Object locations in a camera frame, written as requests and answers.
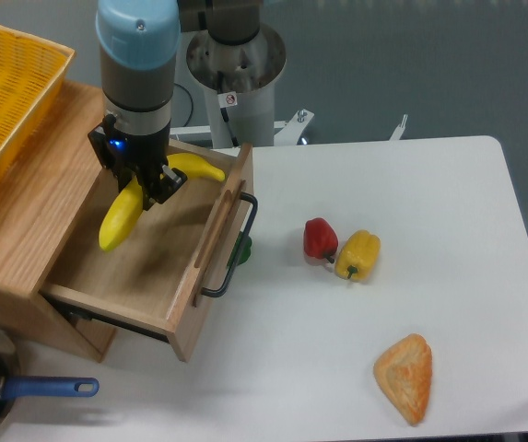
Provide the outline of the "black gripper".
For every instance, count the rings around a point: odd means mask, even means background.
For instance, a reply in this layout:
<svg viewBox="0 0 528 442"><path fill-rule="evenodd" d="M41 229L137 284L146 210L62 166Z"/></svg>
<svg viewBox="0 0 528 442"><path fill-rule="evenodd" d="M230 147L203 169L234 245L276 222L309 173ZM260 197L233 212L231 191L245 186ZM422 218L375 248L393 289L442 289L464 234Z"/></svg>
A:
<svg viewBox="0 0 528 442"><path fill-rule="evenodd" d="M117 129L117 122L109 114L88 133L99 163L117 180L119 192L135 177L144 211L155 201L165 203L188 180L184 172L167 165L170 124L153 134L136 135Z"/></svg>

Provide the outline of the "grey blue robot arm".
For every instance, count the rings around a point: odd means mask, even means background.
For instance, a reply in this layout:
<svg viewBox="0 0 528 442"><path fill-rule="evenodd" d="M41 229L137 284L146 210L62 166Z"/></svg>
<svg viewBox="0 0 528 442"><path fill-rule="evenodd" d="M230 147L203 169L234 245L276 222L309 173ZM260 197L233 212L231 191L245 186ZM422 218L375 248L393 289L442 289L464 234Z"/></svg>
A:
<svg viewBox="0 0 528 442"><path fill-rule="evenodd" d="M168 150L181 36L194 32L187 67L204 88L215 145L274 141L267 99L285 63L282 43L261 21L260 1L100 1L104 115L88 133L99 163L123 190L136 183L140 206L167 201L187 175Z"/></svg>

